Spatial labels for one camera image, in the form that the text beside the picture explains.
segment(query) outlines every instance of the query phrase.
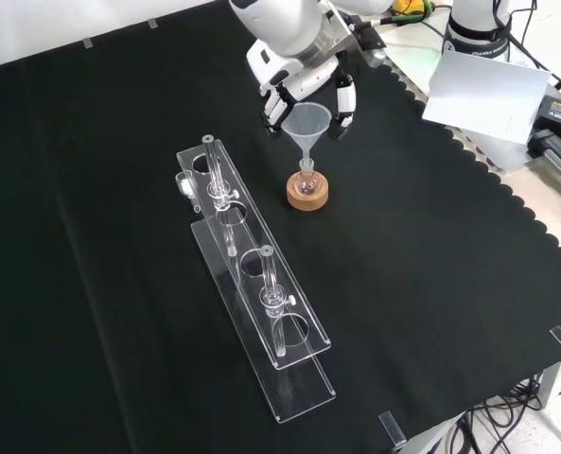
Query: paper sheet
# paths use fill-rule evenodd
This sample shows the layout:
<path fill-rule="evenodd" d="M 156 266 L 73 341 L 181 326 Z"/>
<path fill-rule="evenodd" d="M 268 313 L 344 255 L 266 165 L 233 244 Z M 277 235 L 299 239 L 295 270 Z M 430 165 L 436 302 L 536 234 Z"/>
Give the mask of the paper sheet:
<path fill-rule="evenodd" d="M 526 144 L 551 74 L 446 51 L 423 118 Z"/>

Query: white robot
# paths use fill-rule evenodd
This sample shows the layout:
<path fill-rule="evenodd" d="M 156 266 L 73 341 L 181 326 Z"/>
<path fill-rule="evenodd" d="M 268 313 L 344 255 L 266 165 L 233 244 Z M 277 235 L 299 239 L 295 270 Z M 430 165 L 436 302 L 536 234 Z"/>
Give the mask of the white robot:
<path fill-rule="evenodd" d="M 247 60 L 259 82 L 259 94 L 267 99 L 263 117 L 268 131 L 279 132 L 296 102 L 334 79 L 337 111 L 328 133 L 332 138 L 341 137 L 354 119 L 356 85 L 342 70 L 340 60 L 358 50 L 369 65 L 376 67 L 385 53 L 378 35 L 365 38 L 360 34 L 362 27 L 354 24 L 359 16 L 348 16 L 336 7 L 374 15 L 388 10 L 393 0 L 229 1 L 240 21 L 257 38 Z M 500 59 L 508 42 L 495 15 L 508 24 L 508 11 L 509 0 L 454 0 L 444 48 Z"/>

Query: clear acrylic stand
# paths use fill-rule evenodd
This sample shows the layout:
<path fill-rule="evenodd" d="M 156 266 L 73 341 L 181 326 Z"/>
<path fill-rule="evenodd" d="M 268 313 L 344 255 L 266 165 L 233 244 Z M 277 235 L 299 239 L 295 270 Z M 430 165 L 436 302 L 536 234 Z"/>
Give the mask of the clear acrylic stand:
<path fill-rule="evenodd" d="M 177 154 L 176 181 L 204 219 L 192 224 L 202 255 L 275 419 L 286 422 L 335 397 L 316 355 L 330 348 L 223 144 Z"/>

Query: wooden base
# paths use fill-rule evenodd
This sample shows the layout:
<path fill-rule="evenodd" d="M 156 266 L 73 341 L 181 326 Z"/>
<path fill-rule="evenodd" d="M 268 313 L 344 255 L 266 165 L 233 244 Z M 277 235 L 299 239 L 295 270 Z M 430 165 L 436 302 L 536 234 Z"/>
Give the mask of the wooden base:
<path fill-rule="evenodd" d="M 328 180 L 322 173 L 316 173 L 320 178 L 320 184 L 316 192 L 310 196 L 299 194 L 295 189 L 295 179 L 299 172 L 292 175 L 287 181 L 287 198 L 294 208 L 301 211 L 314 211 L 322 208 L 328 200 Z"/>

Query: table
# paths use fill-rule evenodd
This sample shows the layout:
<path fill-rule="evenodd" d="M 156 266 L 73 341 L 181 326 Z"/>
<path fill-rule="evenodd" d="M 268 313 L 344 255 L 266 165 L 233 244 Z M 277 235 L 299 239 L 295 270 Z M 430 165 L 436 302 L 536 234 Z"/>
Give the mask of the table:
<path fill-rule="evenodd" d="M 389 68 L 360 68 L 354 129 L 312 151 L 331 200 L 296 213 L 252 37 L 219 2 L 158 24 L 0 67 L 0 423 L 23 431 L 0 425 L 0 452 L 382 452 L 384 411 L 413 438 L 561 359 L 561 251 Z M 337 398 L 296 424 L 269 416 L 191 238 L 174 154 L 205 133 L 333 341 Z"/>

